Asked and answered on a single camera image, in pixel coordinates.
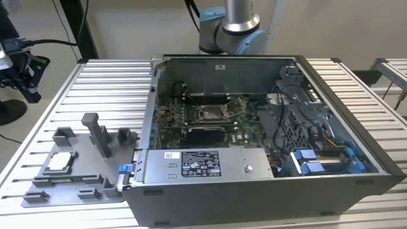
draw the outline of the screw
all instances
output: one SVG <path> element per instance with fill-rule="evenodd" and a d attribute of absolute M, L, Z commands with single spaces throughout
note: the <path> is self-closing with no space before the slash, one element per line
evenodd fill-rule
<path fill-rule="evenodd" d="M 245 165 L 245 172 L 251 173 L 254 171 L 254 168 L 249 165 Z"/>

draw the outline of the yellow wire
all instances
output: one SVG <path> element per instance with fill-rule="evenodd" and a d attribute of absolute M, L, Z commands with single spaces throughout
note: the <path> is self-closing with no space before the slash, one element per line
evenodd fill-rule
<path fill-rule="evenodd" d="M 327 137 L 326 140 L 329 141 L 329 143 L 331 143 L 333 146 L 338 147 L 338 145 Z"/>

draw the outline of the slotted aluminum surface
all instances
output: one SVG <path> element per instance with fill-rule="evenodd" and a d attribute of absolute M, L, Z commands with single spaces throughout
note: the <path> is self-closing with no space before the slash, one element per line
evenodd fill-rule
<path fill-rule="evenodd" d="M 407 172 L 407 129 L 363 83 L 342 64 L 310 59 L 374 138 Z M 46 110 L 32 132 L 0 175 L 2 228 L 134 228 L 137 219 L 126 202 L 80 206 L 22 208 L 22 195 L 31 186 L 51 150 L 52 131 L 71 126 L 84 133 L 84 112 L 98 112 L 101 124 L 115 131 L 130 127 L 141 133 L 150 88 L 150 61 L 91 60 L 80 64 Z M 287 219 L 189 228 L 403 228 L 407 227 L 407 181 L 382 196 L 365 198 L 342 216 Z"/>
<path fill-rule="evenodd" d="M 387 59 L 389 63 L 395 69 L 398 69 L 407 78 L 407 59 Z"/>

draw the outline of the black cable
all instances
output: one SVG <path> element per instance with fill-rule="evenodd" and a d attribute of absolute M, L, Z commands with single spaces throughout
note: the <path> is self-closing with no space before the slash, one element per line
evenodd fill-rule
<path fill-rule="evenodd" d="M 190 0 L 185 0 L 185 2 L 186 2 L 187 10 L 189 10 L 189 13 L 190 13 L 194 25 L 195 25 L 197 30 L 199 32 L 199 27 L 198 27 L 198 24 L 197 24 L 197 21 L 195 21 L 195 17 L 194 17 L 194 14 L 193 14 L 193 10 L 191 10 L 191 1 Z"/>
<path fill-rule="evenodd" d="M 88 17 L 88 10 L 90 10 L 90 0 L 87 0 L 87 6 L 84 9 L 83 17 L 82 17 L 82 26 L 79 27 L 79 32 L 78 32 L 78 37 L 76 37 L 78 45 L 82 43 L 82 31 L 83 31 L 84 22 L 87 21 L 87 17 Z"/>
<path fill-rule="evenodd" d="M 68 42 L 71 42 L 70 33 L 68 33 L 67 27 L 66 27 L 66 25 L 64 25 L 64 22 L 63 22 L 63 19 L 62 19 L 62 15 L 59 14 L 59 10 L 58 10 L 58 7 L 56 7 L 55 0 L 52 0 L 52 4 L 54 4 L 54 8 L 55 8 L 55 11 L 56 11 L 56 14 L 58 14 L 59 21 L 62 22 L 62 25 L 63 25 L 64 30 L 66 30 Z M 78 58 L 76 52 L 75 52 L 75 50 L 74 50 L 74 46 L 71 46 L 71 50 L 72 50 L 72 52 L 74 52 L 75 59 L 76 59 L 76 62 L 78 62 L 79 58 Z"/>
<path fill-rule="evenodd" d="M 64 45 L 70 45 L 70 46 L 79 46 L 79 44 L 82 42 L 82 31 L 83 31 L 83 26 L 84 26 L 87 16 L 88 16 L 88 10 L 90 10 L 90 0 L 87 0 L 87 6 L 86 6 L 83 17 L 82 17 L 82 26 L 80 26 L 79 32 L 78 32 L 76 43 L 60 41 L 60 40 L 55 40 L 55 39 L 43 39 L 43 40 L 35 40 L 35 41 L 24 41 L 23 48 L 27 48 L 36 44 L 48 44 L 48 43 L 64 44 Z"/>
<path fill-rule="evenodd" d="M 198 9 L 198 6 L 197 6 L 197 3 L 195 3 L 194 0 L 190 0 L 190 5 L 191 5 L 191 7 L 193 7 L 193 9 L 195 11 L 197 17 L 201 18 L 202 15 L 199 13 L 199 9 Z"/>
<path fill-rule="evenodd" d="M 393 87 L 393 82 L 390 83 L 390 85 L 389 85 L 389 88 L 387 88 L 387 90 L 386 90 L 386 92 L 385 92 L 385 95 L 383 95 L 383 98 L 382 99 L 385 99 L 385 97 L 386 97 L 386 95 L 387 95 L 387 93 L 389 93 L 389 90 L 390 90 L 390 88 Z"/>
<path fill-rule="evenodd" d="M 8 138 L 8 137 L 4 137 L 2 134 L 0 134 L 0 137 L 3 137 L 6 140 L 10 140 L 10 141 L 12 141 L 12 142 L 16 142 L 16 143 L 22 144 L 22 142 L 19 142 L 18 140 L 14 140 L 14 139 L 11 139 L 11 138 Z"/>
<path fill-rule="evenodd" d="M 397 101 L 397 104 L 395 104 L 395 107 L 394 107 L 394 110 L 397 111 L 397 109 L 399 109 L 399 105 L 402 103 L 402 100 Z"/>
<path fill-rule="evenodd" d="M 314 147 L 314 149 L 318 149 L 318 145 L 315 143 L 315 134 L 313 132 L 313 127 L 317 128 L 317 126 L 314 126 L 314 125 L 307 128 L 309 144 Z"/>
<path fill-rule="evenodd" d="M 282 128 L 282 124 L 283 124 L 283 119 L 285 119 L 285 100 L 283 100 L 283 94 L 290 98 L 290 96 L 283 92 L 285 88 L 289 87 L 289 86 L 294 86 L 294 87 L 299 87 L 301 89 L 303 89 L 301 86 L 298 86 L 297 84 L 287 84 L 285 85 L 285 87 L 282 87 L 281 89 L 281 99 L 282 99 L 282 106 L 281 106 L 281 117 L 279 117 L 279 123 L 278 123 L 278 128 L 275 129 L 274 131 L 274 134 L 273 134 L 273 144 L 274 146 L 283 152 L 283 154 L 286 153 L 286 150 L 285 150 L 285 146 L 281 147 L 278 146 L 277 144 L 277 136 L 278 136 L 278 133 L 279 133 L 279 130 Z"/>
<path fill-rule="evenodd" d="M 28 47 L 28 46 L 34 46 L 36 44 L 48 44 L 48 43 L 78 46 L 76 43 L 71 43 L 71 42 L 60 41 L 60 40 L 55 40 L 55 39 L 43 39 L 43 40 L 35 40 L 35 41 L 28 40 L 24 42 L 24 45 L 26 45 L 26 47 Z"/>
<path fill-rule="evenodd" d="M 282 93 L 281 93 L 281 99 L 282 99 L 281 117 L 279 117 L 278 128 L 275 129 L 274 134 L 273 134 L 273 144 L 278 148 L 278 150 L 285 154 L 286 153 L 285 146 L 279 147 L 278 144 L 277 144 L 277 141 L 275 141 L 279 130 L 282 128 L 283 119 L 285 119 L 285 100 L 283 100 L 283 97 L 282 97 Z"/>
<path fill-rule="evenodd" d="M 279 130 L 282 128 L 283 118 L 285 118 L 285 100 L 283 100 L 283 95 L 286 95 L 289 98 L 291 98 L 290 95 L 283 92 L 283 89 L 286 87 L 289 87 L 289 86 L 299 87 L 302 90 L 306 91 L 306 89 L 302 86 L 299 86 L 297 84 L 287 84 L 287 85 L 285 85 L 285 87 L 282 87 L 281 92 L 279 92 L 281 99 L 282 99 L 282 109 L 281 109 L 281 118 L 279 118 L 278 128 L 275 129 L 274 134 L 273 134 L 273 144 L 283 152 L 283 154 L 286 153 L 286 149 L 285 149 L 285 146 L 283 147 L 278 146 L 278 144 L 277 144 L 277 135 L 278 135 L 278 132 L 279 132 Z M 307 121 L 311 123 L 311 125 L 317 127 L 319 136 L 325 137 L 325 135 L 323 135 L 325 132 L 323 132 L 322 127 L 319 127 L 317 125 L 315 121 L 311 118 L 309 118 L 309 116 L 303 113 L 301 108 L 299 108 L 299 113 L 307 119 Z"/>
<path fill-rule="evenodd" d="M 254 106 L 258 107 L 258 106 L 262 106 L 259 105 L 259 103 L 265 103 L 265 105 L 267 104 L 267 100 L 261 100 L 261 101 L 257 101 Z"/>

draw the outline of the gray case side panel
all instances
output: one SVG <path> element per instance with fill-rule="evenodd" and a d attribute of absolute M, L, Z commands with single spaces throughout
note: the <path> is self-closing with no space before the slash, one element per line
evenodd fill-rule
<path fill-rule="evenodd" d="M 397 183 L 385 176 L 335 177 L 157 187 L 162 195 L 145 195 L 155 189 L 141 187 L 123 194 L 141 226 L 186 226 L 339 215 Z"/>

